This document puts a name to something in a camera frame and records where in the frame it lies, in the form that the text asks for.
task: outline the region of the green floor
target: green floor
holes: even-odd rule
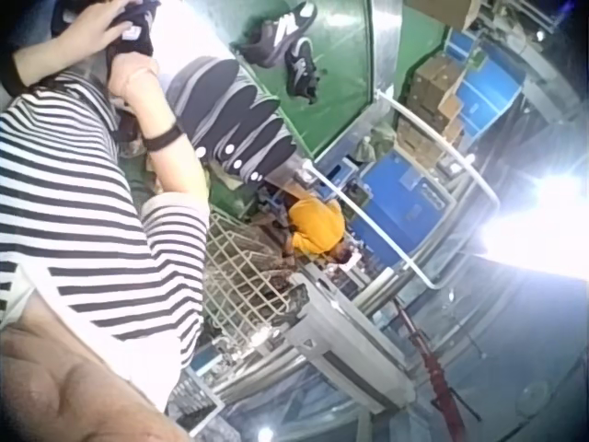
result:
[[[401,42],[398,48],[397,71],[395,72],[395,95],[401,95],[415,68],[440,49],[446,26],[415,9],[403,7]]]
[[[279,17],[299,0],[187,0],[210,18],[226,43],[243,41],[264,18]],[[254,68],[262,84],[281,99],[282,109],[316,157],[368,105],[370,99],[369,29],[365,0],[315,0],[319,15],[307,36],[320,71],[319,102],[286,94],[283,67]]]

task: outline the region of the blue container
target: blue container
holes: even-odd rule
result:
[[[435,229],[448,208],[448,195],[398,152],[381,158],[363,176],[373,198],[364,211],[406,251],[411,253]],[[394,266],[400,257],[362,218],[350,227],[382,263]]]
[[[474,46],[476,35],[451,30],[445,52],[464,64]],[[460,120],[464,123],[468,143],[491,127],[514,103],[524,84],[525,72],[512,63],[498,46],[483,42],[487,55],[479,69],[468,69],[456,95],[464,102]]]

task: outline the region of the striped shirt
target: striped shirt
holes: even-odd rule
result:
[[[163,409],[200,333],[209,208],[165,193],[138,214],[115,128],[104,91],[73,72],[1,114],[0,328],[37,293]]]

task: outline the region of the skin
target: skin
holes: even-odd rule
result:
[[[103,50],[129,24],[109,29],[131,0],[89,7],[57,40],[17,52],[26,86]],[[137,53],[119,55],[109,88],[137,115],[144,136],[165,133],[176,120],[156,78],[157,66]],[[151,155],[166,192],[206,203],[202,166],[186,135]],[[21,319],[0,333],[0,392],[7,421],[24,440],[39,442],[189,441],[132,385],[115,375],[91,349],[33,295]]]

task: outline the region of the hand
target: hand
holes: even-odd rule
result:
[[[117,40],[125,30],[130,29],[133,25],[130,21],[110,28],[112,20],[130,3],[139,2],[138,0],[112,0],[87,7],[56,39],[59,56],[65,58],[64,64],[71,66],[102,51]]]
[[[294,256],[289,256],[284,258],[284,263],[286,265],[288,265],[289,267],[295,267],[296,266],[296,260]]]
[[[120,53],[112,61],[109,90],[134,107],[136,101],[151,91],[159,92],[159,69],[156,61],[137,52]]]

